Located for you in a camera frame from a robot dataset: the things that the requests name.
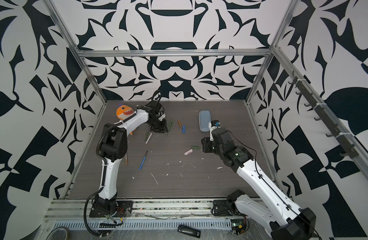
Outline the blue pen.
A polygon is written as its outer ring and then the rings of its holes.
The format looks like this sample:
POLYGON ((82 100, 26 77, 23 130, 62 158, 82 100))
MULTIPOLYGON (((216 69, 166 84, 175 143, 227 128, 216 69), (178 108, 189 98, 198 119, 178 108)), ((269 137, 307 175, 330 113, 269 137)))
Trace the blue pen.
POLYGON ((145 155, 143 156, 143 159, 142 159, 142 161, 140 163, 140 166, 139 166, 139 170, 142 170, 142 168, 143 168, 143 165, 144 165, 146 157, 147 157, 147 153, 148 153, 148 151, 146 151, 145 155))

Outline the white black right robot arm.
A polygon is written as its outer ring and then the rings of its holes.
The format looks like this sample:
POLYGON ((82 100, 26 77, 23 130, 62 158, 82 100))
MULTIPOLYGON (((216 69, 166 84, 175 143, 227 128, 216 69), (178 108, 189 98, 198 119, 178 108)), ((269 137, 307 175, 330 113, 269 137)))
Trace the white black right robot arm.
POLYGON ((211 127, 210 136, 202 139, 203 151, 214 153, 258 194, 264 206, 242 191, 229 198, 235 209, 260 224, 273 240, 309 240, 318 237, 316 215, 301 208, 286 196, 266 175, 247 147, 235 145, 230 131, 211 127))

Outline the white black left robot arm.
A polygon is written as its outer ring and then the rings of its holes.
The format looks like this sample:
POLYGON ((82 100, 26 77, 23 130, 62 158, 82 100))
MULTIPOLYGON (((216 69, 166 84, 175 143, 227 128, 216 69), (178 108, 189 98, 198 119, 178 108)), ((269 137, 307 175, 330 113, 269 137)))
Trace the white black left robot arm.
POLYGON ((117 200, 116 181, 122 159, 128 151, 128 135, 143 124, 149 125, 149 130, 155 133, 167 133, 167 121, 165 109, 160 103, 162 93, 157 90, 153 93, 150 102, 146 105, 131 107, 121 105, 116 111, 119 122, 106 124, 96 146, 96 156, 102 161, 102 171, 99 190, 91 194, 83 209, 83 220, 87 231, 99 238, 108 236, 109 233, 94 231, 87 221, 87 207, 90 200, 92 209, 102 216, 112 219, 117 214, 119 206, 117 200))

